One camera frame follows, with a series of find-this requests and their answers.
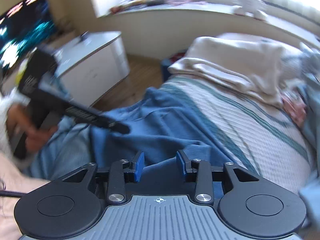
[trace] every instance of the cream blanket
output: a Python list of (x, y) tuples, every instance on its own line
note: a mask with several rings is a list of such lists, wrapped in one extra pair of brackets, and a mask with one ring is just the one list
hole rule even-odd
[(171, 65), (172, 74), (192, 74), (282, 106), (278, 83), (283, 47), (275, 43), (195, 39), (186, 56)]

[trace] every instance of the hand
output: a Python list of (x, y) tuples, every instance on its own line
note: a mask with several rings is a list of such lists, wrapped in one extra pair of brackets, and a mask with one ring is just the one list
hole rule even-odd
[(56, 126), (49, 130), (37, 130), (26, 113), (25, 107), (19, 104), (12, 105), (8, 111), (8, 133), (12, 134), (16, 126), (26, 133), (26, 149), (31, 153), (39, 151), (58, 130)]
[(52, 135), (58, 130), (56, 126), (50, 128), (49, 130), (34, 130), (29, 129), (26, 139), (26, 149), (30, 153), (38, 152), (52, 137)]

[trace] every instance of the striped bedspread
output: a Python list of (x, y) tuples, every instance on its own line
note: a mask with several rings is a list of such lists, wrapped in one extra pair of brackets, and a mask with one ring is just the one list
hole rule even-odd
[(314, 153), (285, 112), (194, 76), (161, 89), (196, 111), (239, 165), (294, 193), (304, 186)]

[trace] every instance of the black handheld device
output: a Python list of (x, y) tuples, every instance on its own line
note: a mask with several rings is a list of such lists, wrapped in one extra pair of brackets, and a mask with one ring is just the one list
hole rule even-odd
[[(30, 98), (28, 109), (37, 128), (47, 121), (48, 116), (57, 123), (63, 115), (67, 115), (75, 117), (78, 123), (88, 123), (122, 134), (130, 132), (127, 125), (106, 117), (94, 108), (76, 103), (67, 92), (63, 93), (64, 88), (55, 76), (57, 67), (53, 52), (46, 46), (39, 46), (29, 53), (27, 64), (23, 65), (18, 73), (18, 90)], [(20, 134), (12, 143), (14, 156), (19, 159), (24, 159), (27, 155), (26, 137), (26, 134)]]

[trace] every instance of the wooden floor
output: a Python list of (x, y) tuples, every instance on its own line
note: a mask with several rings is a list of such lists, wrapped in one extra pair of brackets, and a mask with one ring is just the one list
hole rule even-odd
[(162, 84), (160, 60), (128, 55), (129, 76), (119, 82), (93, 107), (100, 111), (130, 106), (143, 98), (146, 88), (159, 88)]

